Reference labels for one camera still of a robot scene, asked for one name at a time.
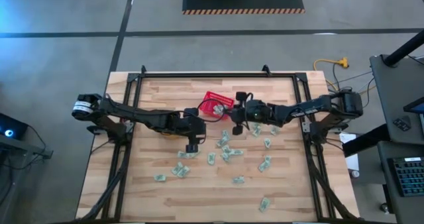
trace gray floor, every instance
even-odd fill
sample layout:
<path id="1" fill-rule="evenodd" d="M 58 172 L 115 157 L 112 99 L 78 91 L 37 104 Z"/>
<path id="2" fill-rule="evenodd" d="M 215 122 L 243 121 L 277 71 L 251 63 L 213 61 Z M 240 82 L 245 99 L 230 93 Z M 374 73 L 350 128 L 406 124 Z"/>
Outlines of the gray floor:
<path id="1" fill-rule="evenodd" d="M 127 0 L 0 0 L 0 32 L 119 31 Z M 183 16 L 182 0 L 134 0 L 128 31 L 424 27 L 421 0 L 303 0 L 304 15 Z M 370 71 L 368 59 L 388 54 L 414 34 L 200 36 L 126 38 L 118 71 L 310 70 L 316 59 L 348 57 L 340 80 Z M 34 126 L 54 155 L 34 165 L 20 191 L 14 223 L 73 219 L 92 136 L 70 113 L 79 93 L 103 93 L 116 38 L 0 39 L 0 112 Z M 414 55 L 424 54 L 420 48 Z M 319 64 L 333 80 L 331 64 Z M 343 85 L 361 88 L 371 75 Z M 384 118 L 376 90 L 348 131 L 365 133 Z M 361 216 L 378 211 L 376 187 L 355 185 Z"/>

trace black mat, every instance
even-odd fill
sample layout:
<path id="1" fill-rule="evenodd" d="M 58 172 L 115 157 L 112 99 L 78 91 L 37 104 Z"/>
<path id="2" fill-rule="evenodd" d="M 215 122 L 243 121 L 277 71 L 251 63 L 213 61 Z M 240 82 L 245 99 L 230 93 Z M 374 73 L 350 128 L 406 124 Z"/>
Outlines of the black mat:
<path id="1" fill-rule="evenodd" d="M 302 0 L 183 0 L 185 15 L 304 13 Z"/>

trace wooden tabletop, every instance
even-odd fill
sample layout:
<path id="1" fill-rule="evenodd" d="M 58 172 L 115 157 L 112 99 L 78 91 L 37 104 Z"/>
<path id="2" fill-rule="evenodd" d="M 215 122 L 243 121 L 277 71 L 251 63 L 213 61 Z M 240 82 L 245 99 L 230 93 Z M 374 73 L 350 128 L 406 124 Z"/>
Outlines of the wooden tabletop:
<path id="1" fill-rule="evenodd" d="M 323 72 L 306 73 L 312 98 L 327 94 Z M 107 93 L 117 102 L 123 101 L 127 74 L 110 75 Z M 144 78 L 138 106 L 177 110 L 197 107 L 206 91 L 232 98 L 236 91 L 246 91 L 265 102 L 295 104 L 292 81 L 286 78 Z M 270 134 L 267 125 L 262 126 L 258 138 L 246 129 L 239 136 L 231 135 L 229 146 L 243 150 L 244 155 L 231 157 L 227 164 L 219 156 L 222 150 L 216 142 L 222 130 L 231 133 L 233 126 L 230 120 L 208 123 L 207 140 L 199 145 L 201 153 L 193 159 L 181 159 L 177 158 L 177 152 L 185 150 L 186 138 L 167 137 L 136 124 L 121 221 L 316 221 L 299 120 L 284 125 L 277 136 Z M 264 147 L 264 138 L 272 141 L 269 150 Z M 93 148 L 106 140 L 106 136 L 96 137 Z M 214 166 L 207 163 L 209 152 L 217 153 Z M 77 217 L 84 216 L 103 193 L 112 153 L 113 145 L 107 144 L 91 155 Z M 266 155 L 272 157 L 272 165 L 261 173 L 258 166 Z M 325 145 L 324 157 L 332 189 L 348 210 L 358 216 L 343 153 Z M 191 168 L 182 179 L 171 173 L 178 161 Z M 166 175 L 166 182 L 155 182 L 156 174 Z M 245 183 L 233 184 L 235 176 L 244 176 Z M 325 211 L 323 192 L 320 196 Z M 269 198 L 271 205 L 261 213 L 258 208 L 263 197 Z M 115 200 L 116 195 L 110 215 L 113 215 Z"/>

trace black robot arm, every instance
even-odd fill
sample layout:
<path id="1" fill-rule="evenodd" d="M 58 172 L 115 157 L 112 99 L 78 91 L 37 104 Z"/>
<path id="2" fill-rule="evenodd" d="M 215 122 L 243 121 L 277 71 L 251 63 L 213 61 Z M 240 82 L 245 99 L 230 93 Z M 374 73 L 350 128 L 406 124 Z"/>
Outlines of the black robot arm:
<path id="1" fill-rule="evenodd" d="M 234 105 L 228 112 L 231 120 L 236 123 L 233 128 L 234 135 L 242 133 L 242 125 L 247 121 L 283 127 L 294 118 L 328 112 L 329 114 L 322 121 L 313 122 L 310 125 L 313 141 L 324 143 L 329 130 L 337 127 L 344 120 L 355 119 L 363 114 L 360 95 L 351 91 L 322 95 L 317 99 L 291 106 L 274 105 L 257 99 L 247 101 L 247 98 L 248 94 L 245 92 L 237 92 L 238 105 Z M 334 99 L 340 99 L 340 105 L 336 105 L 333 102 Z"/>
<path id="2" fill-rule="evenodd" d="M 197 108 L 184 109 L 183 117 L 180 111 L 169 110 L 143 110 L 128 105 L 123 105 L 110 98 L 98 94 L 83 94 L 78 96 L 72 111 L 72 116 L 80 121 L 91 121 L 95 129 L 107 132 L 109 139 L 115 142 L 125 142 L 128 133 L 133 128 L 133 122 L 143 123 L 149 129 L 166 135 L 179 135 L 187 137 L 189 144 L 186 152 L 197 152 L 198 144 L 206 132 L 206 124 L 199 119 Z M 108 115 L 119 117 L 130 123 L 114 122 Z"/>

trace red container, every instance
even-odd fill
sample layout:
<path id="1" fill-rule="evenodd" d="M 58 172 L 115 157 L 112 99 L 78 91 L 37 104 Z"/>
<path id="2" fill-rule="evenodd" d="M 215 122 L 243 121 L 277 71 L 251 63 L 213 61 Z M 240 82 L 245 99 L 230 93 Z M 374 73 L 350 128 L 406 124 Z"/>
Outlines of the red container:
<path id="1" fill-rule="evenodd" d="M 207 91 L 205 97 L 203 98 L 203 100 L 205 101 L 206 99 L 216 99 L 218 101 L 220 101 L 222 104 L 226 105 L 228 108 L 233 108 L 234 105 L 234 100 L 228 97 L 225 97 L 223 95 L 219 95 L 216 93 L 213 93 L 211 91 Z M 216 115 L 213 113 L 213 108 L 216 105 L 220 105 L 219 102 L 217 101 L 206 101 L 205 103 L 203 103 L 200 106 L 200 110 L 203 111 L 205 114 L 208 114 L 210 116 L 213 117 L 221 117 L 220 115 Z"/>

